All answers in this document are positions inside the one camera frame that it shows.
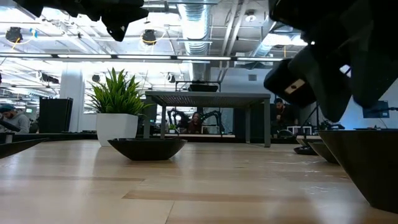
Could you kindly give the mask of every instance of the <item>ventilation duct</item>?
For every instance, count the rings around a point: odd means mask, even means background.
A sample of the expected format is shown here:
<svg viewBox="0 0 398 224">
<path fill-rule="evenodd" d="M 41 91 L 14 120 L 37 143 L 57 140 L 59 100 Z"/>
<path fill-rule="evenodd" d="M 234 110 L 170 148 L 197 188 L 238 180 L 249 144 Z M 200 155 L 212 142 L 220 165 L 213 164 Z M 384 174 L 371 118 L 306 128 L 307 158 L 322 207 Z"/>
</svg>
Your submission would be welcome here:
<svg viewBox="0 0 398 224">
<path fill-rule="evenodd" d="M 209 36 L 210 6 L 202 4 L 179 4 L 178 11 L 182 19 L 182 35 L 187 40 L 207 40 Z M 209 43 L 200 41 L 185 42 L 188 55 L 207 55 Z M 205 63 L 191 63 L 192 80 L 208 81 Z"/>
</svg>

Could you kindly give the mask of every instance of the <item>green plant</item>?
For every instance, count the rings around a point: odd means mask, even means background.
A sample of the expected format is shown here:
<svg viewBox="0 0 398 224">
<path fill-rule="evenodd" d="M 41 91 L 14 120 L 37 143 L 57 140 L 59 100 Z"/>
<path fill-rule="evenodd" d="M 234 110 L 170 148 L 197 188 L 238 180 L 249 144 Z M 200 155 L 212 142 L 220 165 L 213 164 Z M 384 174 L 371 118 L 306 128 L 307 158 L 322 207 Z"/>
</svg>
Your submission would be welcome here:
<svg viewBox="0 0 398 224">
<path fill-rule="evenodd" d="M 94 94 L 89 96 L 97 112 L 141 115 L 142 110 L 150 105 L 141 101 L 142 94 L 136 76 L 126 81 L 124 70 L 117 74 L 112 68 L 112 71 L 108 72 L 111 78 L 106 78 L 106 84 L 91 84 Z"/>
</svg>

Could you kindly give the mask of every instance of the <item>person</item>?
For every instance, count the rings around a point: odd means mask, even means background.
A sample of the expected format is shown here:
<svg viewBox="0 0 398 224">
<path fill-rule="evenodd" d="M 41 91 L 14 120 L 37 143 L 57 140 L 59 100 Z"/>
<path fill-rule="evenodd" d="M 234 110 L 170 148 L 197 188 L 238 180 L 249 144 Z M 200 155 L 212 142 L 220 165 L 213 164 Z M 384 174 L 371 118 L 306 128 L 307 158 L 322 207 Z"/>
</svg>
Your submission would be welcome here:
<svg viewBox="0 0 398 224">
<path fill-rule="evenodd" d="M 285 105 L 281 98 L 275 100 L 276 118 L 271 123 L 271 134 L 276 138 L 278 131 L 286 129 L 288 126 L 299 124 L 295 112 L 290 105 Z"/>
<path fill-rule="evenodd" d="M 20 129 L 18 134 L 29 134 L 29 118 L 25 116 L 22 111 L 17 112 L 15 107 L 13 107 L 12 105 L 2 105 L 0 106 L 0 113 L 2 114 L 1 119 L 3 119 L 3 121 L 12 124 Z M 7 129 L 2 126 L 0 127 L 0 130 L 0 132 L 7 131 Z"/>
<path fill-rule="evenodd" d="M 194 112 L 192 115 L 192 120 L 188 125 L 188 134 L 201 134 L 201 121 L 200 113 Z"/>
</svg>

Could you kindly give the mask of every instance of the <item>table surface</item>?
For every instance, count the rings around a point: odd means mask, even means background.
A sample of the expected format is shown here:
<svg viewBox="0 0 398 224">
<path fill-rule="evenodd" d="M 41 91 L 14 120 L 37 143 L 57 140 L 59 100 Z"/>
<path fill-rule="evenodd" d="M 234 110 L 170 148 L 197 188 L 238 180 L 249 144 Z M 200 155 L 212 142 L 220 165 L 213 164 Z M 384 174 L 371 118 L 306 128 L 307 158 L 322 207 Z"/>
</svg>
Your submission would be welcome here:
<svg viewBox="0 0 398 224">
<path fill-rule="evenodd" d="M 0 160 L 1 223 L 398 223 L 297 146 L 188 142 L 169 161 L 133 162 L 98 141 L 41 143 Z"/>
<path fill-rule="evenodd" d="M 219 93 L 146 91 L 145 95 L 162 106 L 245 108 L 271 97 L 267 93 Z"/>
</svg>

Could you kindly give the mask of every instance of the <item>hoodie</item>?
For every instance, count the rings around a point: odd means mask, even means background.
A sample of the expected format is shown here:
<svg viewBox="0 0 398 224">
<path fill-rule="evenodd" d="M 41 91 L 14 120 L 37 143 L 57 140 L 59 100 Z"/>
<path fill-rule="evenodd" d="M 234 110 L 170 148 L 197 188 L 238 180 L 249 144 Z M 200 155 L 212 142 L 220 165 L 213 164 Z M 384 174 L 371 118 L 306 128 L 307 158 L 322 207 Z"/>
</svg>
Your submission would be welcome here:
<svg viewBox="0 0 398 224">
<path fill-rule="evenodd" d="M 4 118 L 4 121 L 21 129 L 17 134 L 29 134 L 30 121 L 29 121 L 29 118 L 24 115 L 24 112 L 21 112 L 21 111 L 18 112 L 11 119 Z"/>
</svg>

